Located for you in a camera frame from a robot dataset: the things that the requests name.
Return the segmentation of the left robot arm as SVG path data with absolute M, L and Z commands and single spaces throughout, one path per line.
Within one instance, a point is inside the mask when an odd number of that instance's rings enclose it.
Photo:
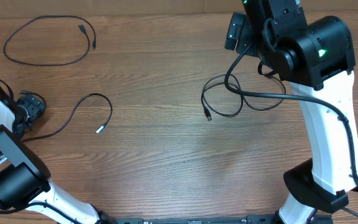
M 41 213 L 57 223 L 110 223 L 94 205 L 83 203 L 51 180 L 44 162 L 24 143 L 23 136 L 45 111 L 46 102 L 34 92 L 14 99 L 0 80 L 0 214 L 21 210 Z

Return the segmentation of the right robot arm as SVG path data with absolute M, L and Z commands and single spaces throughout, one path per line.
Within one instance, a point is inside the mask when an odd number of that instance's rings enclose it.
M 269 78 L 289 82 L 291 94 L 233 88 L 241 97 L 296 100 L 306 124 L 311 159 L 286 171 L 289 191 L 272 215 L 248 223 L 331 223 L 358 192 L 358 137 L 353 107 L 356 64 L 351 32 L 336 16 L 307 23 L 298 1 L 246 0 L 234 13 L 225 47 L 260 59 Z

